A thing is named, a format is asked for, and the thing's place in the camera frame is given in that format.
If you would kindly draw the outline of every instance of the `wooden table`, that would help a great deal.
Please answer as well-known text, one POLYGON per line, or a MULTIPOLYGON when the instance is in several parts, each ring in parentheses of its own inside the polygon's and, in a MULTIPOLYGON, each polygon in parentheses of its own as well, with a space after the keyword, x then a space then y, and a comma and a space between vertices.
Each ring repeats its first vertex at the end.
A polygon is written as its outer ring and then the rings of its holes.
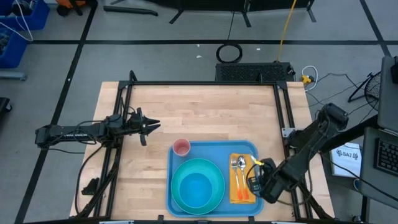
MULTIPOLYGON (((99 93, 94 119, 104 119, 112 114, 118 82, 104 82, 99 93)), ((305 128, 311 122, 302 83, 288 83, 290 104, 296 128, 305 128)), ((282 107, 285 109, 280 92, 282 107)), ((131 106, 141 107, 143 113, 159 119, 161 127, 147 137, 147 146, 140 144, 139 136, 125 136, 119 166, 118 182, 113 203, 112 219, 156 220, 164 215, 165 220, 196 220, 177 218, 166 209, 165 189, 167 153, 175 139, 197 140, 247 139, 259 151, 261 159, 271 157, 276 165, 284 160, 284 150, 271 86, 133 86, 131 106)), ((98 146, 88 146, 85 159, 98 146)), ((105 149, 89 160, 80 180, 80 190, 95 177, 100 177, 105 149)), ((311 160, 313 196, 324 210, 334 217, 328 186, 320 156, 311 160)), ((80 210, 91 196, 79 192, 80 210)), ((284 192, 280 200, 291 202, 284 192)), ((103 200, 101 214, 105 213, 103 200)), ((281 203, 265 202, 257 221, 294 220, 292 207, 281 203)), ((300 207, 305 217, 304 207, 300 207)), ((71 215, 75 214, 72 206, 71 215)), ((228 217, 208 220, 232 220, 228 217)), ((245 221, 247 217, 234 217, 245 221)))

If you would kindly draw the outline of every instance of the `computer keyboard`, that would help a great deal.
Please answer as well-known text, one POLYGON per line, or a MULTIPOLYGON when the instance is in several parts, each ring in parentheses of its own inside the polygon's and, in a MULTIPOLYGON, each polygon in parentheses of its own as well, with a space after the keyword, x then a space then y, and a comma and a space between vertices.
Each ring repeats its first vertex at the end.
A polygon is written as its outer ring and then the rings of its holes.
POLYGON ((398 176, 398 146, 381 139, 376 141, 374 167, 398 176))

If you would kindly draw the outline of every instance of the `blue container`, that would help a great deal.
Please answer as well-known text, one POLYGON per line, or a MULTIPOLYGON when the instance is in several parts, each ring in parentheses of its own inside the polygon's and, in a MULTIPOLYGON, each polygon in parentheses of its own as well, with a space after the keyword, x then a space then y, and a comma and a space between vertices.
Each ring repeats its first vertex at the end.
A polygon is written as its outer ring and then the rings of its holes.
MULTIPOLYGON (((3 24, 15 29, 15 30, 23 30, 16 21, 15 16, 8 16, 8 17, 1 17, 4 16, 4 13, 10 11, 12 8, 14 0, 0 0, 0 22, 3 24)), ((34 6, 33 12, 29 16, 24 16, 27 25, 29 26, 30 30, 41 30, 44 29, 45 21, 49 16, 50 8, 44 2, 44 0, 37 0, 34 6)), ((21 16, 17 17, 18 22, 23 26, 25 29, 25 22, 21 16)))
POLYGON ((24 55, 27 41, 8 29, 0 29, 1 33, 10 35, 4 52, 0 55, 0 68, 16 68, 24 55))
POLYGON ((187 156, 180 157, 169 150, 166 180, 166 207, 175 217, 249 217, 255 216, 264 208, 264 200, 256 199, 253 204, 232 204, 229 202, 229 155, 232 153, 252 154, 258 158, 256 147, 249 141, 190 141, 191 149, 187 156), (177 168, 190 159, 207 159, 216 165, 224 176, 225 193, 220 204, 204 215, 191 215, 184 212, 173 200, 171 181, 177 168))

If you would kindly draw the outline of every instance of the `blue tray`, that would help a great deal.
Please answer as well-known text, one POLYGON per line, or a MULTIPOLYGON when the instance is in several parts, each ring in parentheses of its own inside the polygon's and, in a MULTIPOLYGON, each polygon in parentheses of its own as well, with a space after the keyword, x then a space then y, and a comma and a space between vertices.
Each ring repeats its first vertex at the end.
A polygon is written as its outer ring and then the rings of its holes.
POLYGON ((249 141, 190 141, 191 150, 186 157, 174 154, 170 147, 167 163, 166 207, 175 217, 248 217, 261 212, 263 200, 256 199, 254 204, 231 204, 229 202, 229 155, 232 153, 252 154, 258 158, 256 147, 249 141), (202 158, 214 163, 223 173, 225 193, 221 203, 212 212, 204 215, 191 215, 178 207, 172 197, 170 184, 177 168, 185 161, 202 158))

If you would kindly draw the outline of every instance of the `spoon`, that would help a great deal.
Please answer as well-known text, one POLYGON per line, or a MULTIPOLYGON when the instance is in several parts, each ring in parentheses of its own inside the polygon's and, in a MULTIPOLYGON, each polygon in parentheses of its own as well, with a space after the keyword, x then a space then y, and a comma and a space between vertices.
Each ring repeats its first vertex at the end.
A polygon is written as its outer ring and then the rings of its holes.
POLYGON ((244 199, 247 200, 249 199, 249 192, 248 189, 246 188, 246 179, 244 178, 244 168, 246 167, 246 161, 244 160, 243 156, 238 157, 238 167, 242 171, 244 199))

